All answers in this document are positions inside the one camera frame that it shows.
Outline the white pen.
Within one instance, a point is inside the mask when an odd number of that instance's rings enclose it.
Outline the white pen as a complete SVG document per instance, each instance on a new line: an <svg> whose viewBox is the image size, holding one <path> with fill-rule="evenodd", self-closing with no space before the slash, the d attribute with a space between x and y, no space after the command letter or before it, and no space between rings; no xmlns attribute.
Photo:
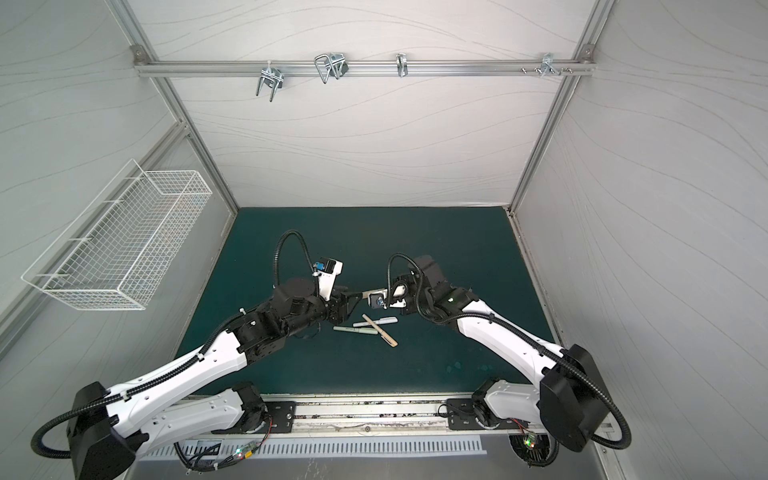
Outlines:
<svg viewBox="0 0 768 480"><path fill-rule="evenodd" d="M367 320L363 320L361 322L355 322L352 324L353 328L364 328L364 327L372 327L373 324L376 325L390 325L390 324L396 324L399 320L397 317L390 316L390 317L383 317L375 320L371 320L368 322Z"/></svg>

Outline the yellow beige pen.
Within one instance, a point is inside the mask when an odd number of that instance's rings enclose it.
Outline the yellow beige pen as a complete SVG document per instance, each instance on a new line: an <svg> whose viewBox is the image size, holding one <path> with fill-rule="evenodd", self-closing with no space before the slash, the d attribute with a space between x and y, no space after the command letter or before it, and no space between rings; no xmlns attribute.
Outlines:
<svg viewBox="0 0 768 480"><path fill-rule="evenodd" d="M372 327L374 330L376 330L379 335L382 337L382 339L390 346L390 347L397 347L398 342L389 335L384 329L382 329L378 324L376 324L368 315L363 314L362 318L365 320L365 322Z"/></svg>

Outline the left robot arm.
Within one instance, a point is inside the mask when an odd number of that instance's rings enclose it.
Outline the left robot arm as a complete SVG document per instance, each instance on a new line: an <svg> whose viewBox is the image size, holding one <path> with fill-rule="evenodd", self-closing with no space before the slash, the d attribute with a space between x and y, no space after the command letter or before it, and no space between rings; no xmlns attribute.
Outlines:
<svg viewBox="0 0 768 480"><path fill-rule="evenodd" d="M115 479L153 450L206 432L260 427L266 407L255 387L226 389L209 400L186 396L281 349L287 338L321 321L344 322L354 306L344 287L293 278L269 299L224 321L200 347L138 378L80 389L73 407L42 425L32 451L69 459L78 479Z"/></svg>

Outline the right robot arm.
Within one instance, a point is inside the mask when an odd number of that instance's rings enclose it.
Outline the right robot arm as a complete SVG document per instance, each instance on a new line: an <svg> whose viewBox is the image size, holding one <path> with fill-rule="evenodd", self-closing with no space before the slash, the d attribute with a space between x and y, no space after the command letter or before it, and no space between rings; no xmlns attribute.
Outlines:
<svg viewBox="0 0 768 480"><path fill-rule="evenodd" d="M585 348L546 341L504 318L471 289L448 281L429 255L401 258L409 265L407 273L389 275L383 289L368 294L371 307L415 313L450 327L492 351L532 385L532 393L523 396L501 379L487 382L476 392L478 419L537 420L553 444L574 452L590 442L613 450L631 445L631 427Z"/></svg>

